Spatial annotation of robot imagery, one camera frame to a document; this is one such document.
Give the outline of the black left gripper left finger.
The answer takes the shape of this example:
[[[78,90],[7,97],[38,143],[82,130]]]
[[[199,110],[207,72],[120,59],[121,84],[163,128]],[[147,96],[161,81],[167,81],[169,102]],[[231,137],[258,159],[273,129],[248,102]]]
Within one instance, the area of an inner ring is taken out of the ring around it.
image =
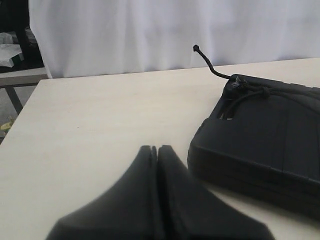
[[[123,176],[84,207],[60,218],[49,240],[163,240],[157,150],[142,146]]]

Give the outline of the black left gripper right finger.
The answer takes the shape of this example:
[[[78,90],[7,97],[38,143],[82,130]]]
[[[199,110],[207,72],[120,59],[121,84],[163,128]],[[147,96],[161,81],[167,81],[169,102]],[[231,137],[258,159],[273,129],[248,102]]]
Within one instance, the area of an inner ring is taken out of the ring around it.
[[[169,240],[273,240],[269,228],[209,192],[170,145],[158,150],[157,180]]]

